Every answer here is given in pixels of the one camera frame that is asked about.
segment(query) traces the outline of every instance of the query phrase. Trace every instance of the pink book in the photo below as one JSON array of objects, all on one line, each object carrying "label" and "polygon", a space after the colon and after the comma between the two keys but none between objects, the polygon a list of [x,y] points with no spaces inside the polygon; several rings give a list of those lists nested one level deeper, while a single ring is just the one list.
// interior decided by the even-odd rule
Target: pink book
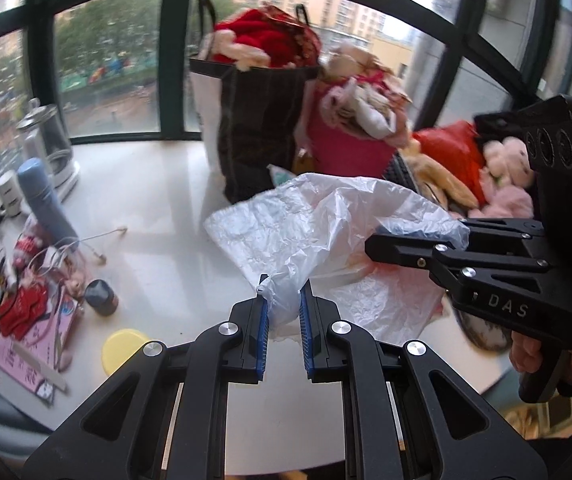
[{"label": "pink book", "polygon": [[[35,322],[20,343],[35,357],[57,370],[79,303],[71,298],[58,280],[47,276],[45,281],[48,286],[46,313]],[[0,333],[0,369],[51,404],[53,385],[16,354],[13,341],[12,335],[2,336]]]}]

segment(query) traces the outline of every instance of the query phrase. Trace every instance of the metal pin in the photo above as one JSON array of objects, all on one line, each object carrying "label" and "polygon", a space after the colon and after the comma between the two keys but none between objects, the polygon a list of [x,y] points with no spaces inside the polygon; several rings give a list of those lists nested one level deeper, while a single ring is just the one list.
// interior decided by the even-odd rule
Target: metal pin
[{"label": "metal pin", "polygon": [[226,323],[222,323],[220,325],[219,330],[221,335],[233,335],[237,333],[239,326],[231,321],[227,321]]},{"label": "metal pin", "polygon": [[146,346],[144,346],[144,355],[147,355],[148,357],[155,357],[156,355],[161,354],[162,350],[163,348],[160,343],[157,341],[151,341]]},{"label": "metal pin", "polygon": [[411,341],[406,345],[406,350],[412,355],[424,355],[426,353],[426,345],[421,341]]},{"label": "metal pin", "polygon": [[336,334],[348,334],[351,331],[351,324],[345,321],[335,321],[330,329]]}]

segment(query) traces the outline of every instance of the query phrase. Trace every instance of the pink bag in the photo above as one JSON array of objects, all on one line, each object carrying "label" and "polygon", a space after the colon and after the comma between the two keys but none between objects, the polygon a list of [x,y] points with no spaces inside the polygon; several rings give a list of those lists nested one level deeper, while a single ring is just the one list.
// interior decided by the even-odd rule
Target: pink bag
[{"label": "pink bag", "polygon": [[335,176],[381,178],[397,151],[383,140],[358,139],[328,126],[321,117],[317,92],[308,123],[308,140],[315,159],[315,172]]}]

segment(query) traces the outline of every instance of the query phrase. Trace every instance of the blue thermos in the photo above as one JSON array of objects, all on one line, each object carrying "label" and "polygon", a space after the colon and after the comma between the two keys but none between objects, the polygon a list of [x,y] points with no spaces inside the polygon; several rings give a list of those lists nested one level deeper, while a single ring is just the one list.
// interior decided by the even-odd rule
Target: blue thermos
[{"label": "blue thermos", "polygon": [[51,243],[61,247],[77,240],[44,163],[38,158],[29,158],[17,170],[17,180],[37,222],[50,235]]}]

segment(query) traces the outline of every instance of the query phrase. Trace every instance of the earphones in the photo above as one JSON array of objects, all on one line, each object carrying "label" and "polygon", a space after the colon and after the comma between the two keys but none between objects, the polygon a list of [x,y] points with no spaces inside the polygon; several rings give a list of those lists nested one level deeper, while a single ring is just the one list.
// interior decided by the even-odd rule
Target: earphones
[{"label": "earphones", "polygon": [[[71,255],[73,253],[73,250],[77,248],[77,246],[79,246],[80,244],[83,245],[84,247],[88,248],[92,253],[93,256],[95,258],[97,258],[99,265],[105,265],[106,261],[108,261],[108,257],[103,254],[103,253],[99,253],[97,252],[97,250],[95,250],[95,248],[88,243],[88,240],[93,240],[94,238],[100,238],[112,233],[120,233],[121,235],[125,234],[128,231],[128,227],[127,226],[119,226],[111,231],[106,231],[105,233],[101,233],[98,235],[92,235],[92,236],[88,236],[85,238],[75,238],[75,237],[65,237],[62,238],[61,240],[59,240],[59,242],[63,242],[63,241],[68,241],[68,240],[72,240],[70,243],[62,245],[58,248],[55,248],[55,253],[53,254],[53,256],[51,256],[50,258],[50,265],[48,267],[42,267],[42,269],[40,269],[43,272],[39,273],[39,276],[44,276],[45,274],[47,274],[50,270],[52,269],[59,269],[61,267],[62,262],[64,261],[64,259],[66,259],[67,256]],[[44,249],[42,249],[40,252],[38,252],[29,262],[28,264],[28,268],[32,269],[32,264],[34,263],[34,261],[41,256],[42,254],[46,253],[48,251],[48,249],[50,249],[50,247],[46,247]]]}]

